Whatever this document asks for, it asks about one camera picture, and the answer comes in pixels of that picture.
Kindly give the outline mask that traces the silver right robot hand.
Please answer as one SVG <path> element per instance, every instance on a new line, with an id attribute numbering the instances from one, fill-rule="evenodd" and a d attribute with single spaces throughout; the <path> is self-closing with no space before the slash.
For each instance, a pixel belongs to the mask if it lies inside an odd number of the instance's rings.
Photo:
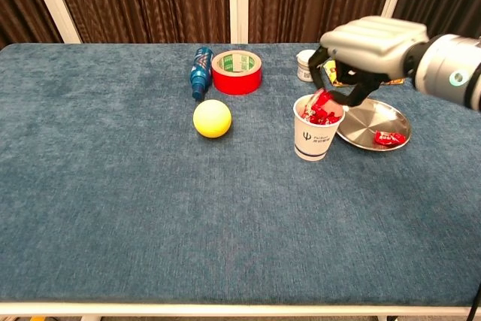
<path id="1" fill-rule="evenodd" d="M 337 78 L 354 86 L 348 95 L 331 91 L 341 105 L 359 106 L 380 85 L 405 77 L 404 60 L 410 48 L 428 43 L 425 25 L 381 16 L 367 16 L 324 33 L 308 60 L 317 89 L 324 89 L 319 67 L 335 61 Z"/>

